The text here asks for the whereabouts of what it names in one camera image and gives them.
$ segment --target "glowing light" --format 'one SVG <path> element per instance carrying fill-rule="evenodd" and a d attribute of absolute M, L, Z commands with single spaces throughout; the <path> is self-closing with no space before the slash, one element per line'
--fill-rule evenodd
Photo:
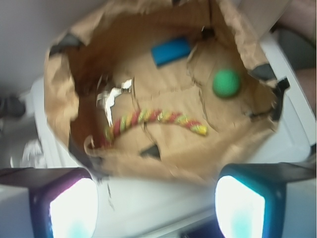
<path fill-rule="evenodd" d="M 92 237 L 98 214 L 98 191 L 89 178 L 82 178 L 50 204 L 55 238 Z"/>
<path fill-rule="evenodd" d="M 265 199 L 232 176 L 219 179 L 215 209 L 226 238 L 261 238 Z"/>

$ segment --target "brown paper bag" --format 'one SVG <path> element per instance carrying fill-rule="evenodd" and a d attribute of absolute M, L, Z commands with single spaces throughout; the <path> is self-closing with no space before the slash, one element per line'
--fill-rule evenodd
<path fill-rule="evenodd" d="M 276 129 L 287 81 L 277 83 L 245 17 L 229 0 L 177 2 L 109 0 L 47 53 L 48 123 L 91 171 L 208 183 L 225 164 L 246 161 Z M 191 44 L 189 57 L 156 67 L 151 48 L 179 36 Z M 227 68 L 242 81 L 239 94 L 224 100 L 211 86 Z M 144 123 L 100 148 L 107 120 L 96 107 L 96 84 L 105 74 L 115 85 L 134 78 L 132 92 L 115 99 L 113 121 L 140 109 L 177 111 L 205 124 L 207 136 Z"/>

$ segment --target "red and yellow rope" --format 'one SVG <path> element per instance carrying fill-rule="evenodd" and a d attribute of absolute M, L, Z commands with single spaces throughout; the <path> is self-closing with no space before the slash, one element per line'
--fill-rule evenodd
<path fill-rule="evenodd" d="M 122 116 L 113 126 L 105 130 L 103 144 L 111 146 L 113 141 L 129 128 L 145 122 L 172 123 L 185 127 L 199 135 L 206 135 L 208 128 L 199 121 L 189 119 L 182 113 L 171 113 L 162 110 L 141 110 L 127 116 Z"/>

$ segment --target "blue block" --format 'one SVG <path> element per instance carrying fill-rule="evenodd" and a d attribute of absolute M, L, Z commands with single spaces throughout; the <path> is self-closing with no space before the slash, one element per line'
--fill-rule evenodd
<path fill-rule="evenodd" d="M 169 63 L 173 60 L 188 56 L 190 45 L 185 37 L 180 37 L 151 49 L 154 62 L 157 66 Z"/>

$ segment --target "green ball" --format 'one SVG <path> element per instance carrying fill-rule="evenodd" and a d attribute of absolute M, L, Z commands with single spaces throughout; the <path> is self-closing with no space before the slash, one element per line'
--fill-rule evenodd
<path fill-rule="evenodd" d="M 234 96 L 240 89 L 241 80 L 234 70 L 225 69 L 219 71 L 212 83 L 213 92 L 220 98 Z"/>

